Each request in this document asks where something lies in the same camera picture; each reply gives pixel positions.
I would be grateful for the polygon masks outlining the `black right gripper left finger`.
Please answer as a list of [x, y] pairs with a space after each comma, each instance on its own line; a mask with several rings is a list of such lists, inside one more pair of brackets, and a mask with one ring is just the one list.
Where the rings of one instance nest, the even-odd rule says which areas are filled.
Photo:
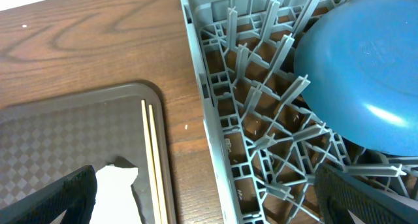
[[89, 223], [95, 205], [97, 179], [91, 165], [56, 180], [1, 210], [1, 223]]

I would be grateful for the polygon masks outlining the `white tissue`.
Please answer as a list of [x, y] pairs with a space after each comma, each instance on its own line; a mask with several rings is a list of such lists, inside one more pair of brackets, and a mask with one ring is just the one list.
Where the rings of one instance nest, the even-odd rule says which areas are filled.
[[138, 169], [107, 165], [96, 172], [97, 193], [90, 224], [141, 224], [132, 185]]

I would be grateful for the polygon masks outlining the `dark blue large bowl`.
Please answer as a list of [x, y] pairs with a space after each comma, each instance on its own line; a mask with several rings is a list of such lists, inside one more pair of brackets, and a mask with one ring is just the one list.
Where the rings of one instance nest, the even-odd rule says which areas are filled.
[[417, 0], [351, 0], [323, 15], [297, 45], [304, 101], [345, 139], [417, 155]]

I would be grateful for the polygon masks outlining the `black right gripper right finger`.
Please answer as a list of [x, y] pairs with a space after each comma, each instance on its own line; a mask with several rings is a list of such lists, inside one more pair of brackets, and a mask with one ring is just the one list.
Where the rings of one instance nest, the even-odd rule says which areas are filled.
[[417, 210], [329, 166], [315, 173], [314, 190], [325, 223], [417, 223]]

